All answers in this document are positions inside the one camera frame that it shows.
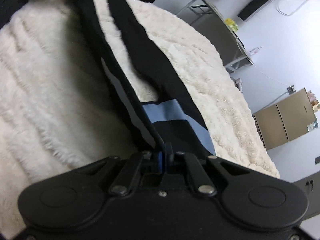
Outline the black and blue garment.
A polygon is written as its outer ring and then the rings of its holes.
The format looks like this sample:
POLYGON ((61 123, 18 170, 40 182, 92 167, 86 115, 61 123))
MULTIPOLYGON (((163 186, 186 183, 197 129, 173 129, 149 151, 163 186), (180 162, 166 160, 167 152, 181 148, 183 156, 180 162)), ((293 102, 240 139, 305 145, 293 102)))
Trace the black and blue garment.
POLYGON ((138 134, 157 152, 186 152, 199 159, 215 154, 204 119, 169 59, 149 39, 125 0, 108 7, 138 75, 157 94, 141 102, 108 44, 93 0, 76 0, 87 41, 99 67, 121 101, 121 109, 138 134))

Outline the wall power socket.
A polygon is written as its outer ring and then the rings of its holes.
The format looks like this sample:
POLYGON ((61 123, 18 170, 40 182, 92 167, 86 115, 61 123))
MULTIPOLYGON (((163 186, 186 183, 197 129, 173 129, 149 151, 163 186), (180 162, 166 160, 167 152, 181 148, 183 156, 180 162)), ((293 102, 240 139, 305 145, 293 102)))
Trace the wall power socket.
POLYGON ((289 87, 287 87, 287 92, 289 95, 293 94, 296 92, 295 86, 294 85, 290 85, 289 87))

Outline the items on fridge top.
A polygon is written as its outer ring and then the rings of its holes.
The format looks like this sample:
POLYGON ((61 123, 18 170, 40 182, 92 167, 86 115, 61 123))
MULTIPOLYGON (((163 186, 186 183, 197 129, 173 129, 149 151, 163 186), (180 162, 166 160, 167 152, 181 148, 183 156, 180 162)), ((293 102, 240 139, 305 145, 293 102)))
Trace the items on fridge top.
POLYGON ((319 108, 320 108, 319 101, 317 100, 315 94, 312 91, 308 91, 307 95, 312 105, 313 111, 316 113, 317 111, 319 111, 319 108))

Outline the clear plastic bottle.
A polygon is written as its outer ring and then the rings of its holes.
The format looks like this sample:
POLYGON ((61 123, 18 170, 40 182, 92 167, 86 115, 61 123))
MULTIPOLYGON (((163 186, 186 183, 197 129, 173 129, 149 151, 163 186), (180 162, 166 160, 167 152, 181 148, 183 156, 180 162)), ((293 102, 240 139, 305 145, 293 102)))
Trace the clear plastic bottle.
POLYGON ((262 48, 263 48, 262 46, 259 46, 259 47, 256 47, 256 48, 250 50, 249 55, 253 56, 253 55, 257 54, 259 51, 261 51, 262 48))

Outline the gold mini fridge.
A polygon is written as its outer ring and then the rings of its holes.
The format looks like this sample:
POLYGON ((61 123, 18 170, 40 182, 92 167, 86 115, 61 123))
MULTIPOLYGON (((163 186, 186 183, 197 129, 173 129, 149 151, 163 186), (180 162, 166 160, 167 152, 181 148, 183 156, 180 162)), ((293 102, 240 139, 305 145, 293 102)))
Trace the gold mini fridge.
POLYGON ((305 88, 253 114, 267 150, 291 142, 318 128, 318 121, 305 88))

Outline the grey door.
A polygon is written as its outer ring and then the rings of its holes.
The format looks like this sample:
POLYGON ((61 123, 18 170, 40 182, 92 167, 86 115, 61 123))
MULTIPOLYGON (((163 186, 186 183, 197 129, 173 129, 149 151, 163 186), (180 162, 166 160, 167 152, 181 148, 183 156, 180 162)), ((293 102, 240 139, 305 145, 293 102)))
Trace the grey door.
POLYGON ((304 191, 309 201, 304 220, 319 215, 319 171, 316 173, 299 171, 293 183, 304 191))

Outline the cream fluffy blanket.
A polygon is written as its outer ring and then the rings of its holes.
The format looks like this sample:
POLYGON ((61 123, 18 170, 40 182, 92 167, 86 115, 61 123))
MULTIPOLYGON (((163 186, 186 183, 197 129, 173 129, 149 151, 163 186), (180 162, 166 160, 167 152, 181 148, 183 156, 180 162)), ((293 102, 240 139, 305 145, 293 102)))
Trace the cream fluffy blanket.
MULTIPOLYGON (((219 157, 279 177, 244 96, 209 40, 175 15, 127 0, 200 110, 219 157)), ((109 155, 133 137, 115 113, 70 0, 30 0, 1 29, 1 233, 25 225, 19 194, 32 183, 109 155)))

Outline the grey folding table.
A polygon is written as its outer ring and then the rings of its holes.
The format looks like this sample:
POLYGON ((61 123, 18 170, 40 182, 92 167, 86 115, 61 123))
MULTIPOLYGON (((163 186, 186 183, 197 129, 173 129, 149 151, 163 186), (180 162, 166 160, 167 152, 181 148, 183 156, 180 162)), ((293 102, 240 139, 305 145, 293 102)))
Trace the grey folding table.
POLYGON ((227 72, 234 73, 253 65, 244 44, 226 23, 217 7, 207 0, 191 0, 177 17, 205 36, 220 54, 227 72))

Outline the yellow box on table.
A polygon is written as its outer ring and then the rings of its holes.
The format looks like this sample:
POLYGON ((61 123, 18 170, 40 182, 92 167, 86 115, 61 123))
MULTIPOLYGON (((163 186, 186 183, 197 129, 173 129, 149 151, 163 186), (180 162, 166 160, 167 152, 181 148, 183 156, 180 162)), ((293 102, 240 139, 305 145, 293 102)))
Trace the yellow box on table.
POLYGON ((231 19, 231 18, 227 18, 225 19, 225 24, 233 31, 233 32, 237 32, 238 31, 238 25, 237 23, 231 19))

